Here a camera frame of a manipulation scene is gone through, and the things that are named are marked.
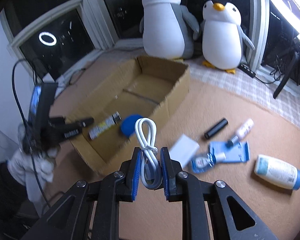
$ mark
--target white lotion bottle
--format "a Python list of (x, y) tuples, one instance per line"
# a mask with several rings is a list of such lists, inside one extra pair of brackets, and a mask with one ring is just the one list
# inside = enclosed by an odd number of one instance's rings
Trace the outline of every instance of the white lotion bottle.
[(273, 157), (258, 155), (254, 173), (279, 187), (293, 190), (300, 188), (300, 170)]
[(228, 140), (228, 145), (232, 147), (237, 142), (240, 142), (251, 130), (253, 127), (254, 122), (251, 118), (249, 118), (231, 137), (230, 140)]

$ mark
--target white penguin belly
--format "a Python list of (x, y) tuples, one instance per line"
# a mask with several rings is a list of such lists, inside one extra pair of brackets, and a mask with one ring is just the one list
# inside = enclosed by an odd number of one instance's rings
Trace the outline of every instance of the white penguin belly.
[(206, 21), (202, 36), (204, 58), (219, 69), (236, 68), (242, 57), (237, 25)]
[(169, 59), (182, 57), (185, 41), (171, 5), (149, 5), (144, 11), (143, 46), (146, 53)]

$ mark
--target triangular cutout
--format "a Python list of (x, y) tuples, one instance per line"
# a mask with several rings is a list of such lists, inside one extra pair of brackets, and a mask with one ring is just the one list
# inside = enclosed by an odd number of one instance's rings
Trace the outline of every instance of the triangular cutout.
[(54, 213), (49, 217), (47, 223), (59, 229), (64, 229), (67, 225), (68, 217), (72, 209), (75, 196), (69, 197)]
[(233, 217), (235, 228), (238, 231), (242, 231), (246, 228), (253, 227), (256, 224), (253, 218), (234, 199), (234, 197), (227, 197), (227, 201)]

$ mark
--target white glove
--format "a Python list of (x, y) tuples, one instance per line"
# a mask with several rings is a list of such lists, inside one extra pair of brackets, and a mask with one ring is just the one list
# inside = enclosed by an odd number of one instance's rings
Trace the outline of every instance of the white glove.
[[(42, 189), (46, 182), (52, 182), (53, 170), (56, 166), (56, 156), (60, 148), (52, 148), (42, 153), (44, 157), (34, 154), (35, 168)], [(28, 199), (32, 202), (39, 201), (41, 192), (37, 184), (31, 155), (27, 155), (20, 149), (16, 150), (11, 160), (7, 164), (11, 176), (21, 185), (26, 186)]]

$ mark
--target penguin plush toy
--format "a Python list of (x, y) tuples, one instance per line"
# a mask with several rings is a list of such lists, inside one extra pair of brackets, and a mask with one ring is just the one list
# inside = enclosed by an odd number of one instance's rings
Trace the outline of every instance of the penguin plush toy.
[(167, 59), (191, 58), (200, 26), (181, 0), (142, 0), (140, 22), (148, 55)]
[(202, 54), (206, 60), (202, 64), (235, 73), (235, 68), (245, 58), (242, 42), (255, 49), (240, 27), (239, 10), (229, 2), (209, 0), (204, 4), (202, 14)]

